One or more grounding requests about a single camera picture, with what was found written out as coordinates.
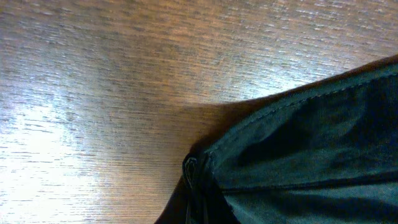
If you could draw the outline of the black shorts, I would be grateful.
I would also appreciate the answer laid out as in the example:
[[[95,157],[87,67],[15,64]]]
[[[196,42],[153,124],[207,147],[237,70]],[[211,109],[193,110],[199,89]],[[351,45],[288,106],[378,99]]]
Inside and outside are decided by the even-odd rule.
[[[159,223],[396,223],[397,57],[260,100],[196,142]]]

